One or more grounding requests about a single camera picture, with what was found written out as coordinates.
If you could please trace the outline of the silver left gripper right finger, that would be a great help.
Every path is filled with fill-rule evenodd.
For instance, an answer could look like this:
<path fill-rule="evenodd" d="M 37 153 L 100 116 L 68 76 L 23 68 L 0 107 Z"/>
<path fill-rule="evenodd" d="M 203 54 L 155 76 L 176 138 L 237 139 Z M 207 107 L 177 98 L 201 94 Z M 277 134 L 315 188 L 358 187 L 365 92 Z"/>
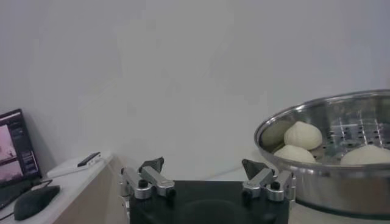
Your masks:
<path fill-rule="evenodd" d="M 276 174 L 274 169 L 264 163 L 243 159 L 247 181 L 243 182 L 242 196 L 244 201 L 252 201 L 265 194 L 270 201 L 295 201 L 296 200 L 296 176 L 287 170 Z"/>

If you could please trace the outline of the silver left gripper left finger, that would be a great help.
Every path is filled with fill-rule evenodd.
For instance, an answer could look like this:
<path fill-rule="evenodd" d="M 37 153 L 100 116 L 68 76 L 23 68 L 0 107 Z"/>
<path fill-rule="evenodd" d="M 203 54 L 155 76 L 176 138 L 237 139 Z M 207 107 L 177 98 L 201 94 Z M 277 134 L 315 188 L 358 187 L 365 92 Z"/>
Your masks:
<path fill-rule="evenodd" d="M 164 198 L 176 196 L 175 182 L 161 175 L 164 158 L 148 160 L 138 169 L 123 167 L 120 171 L 120 194 L 124 198 L 135 197 L 136 200 L 148 200 L 153 189 Z"/>

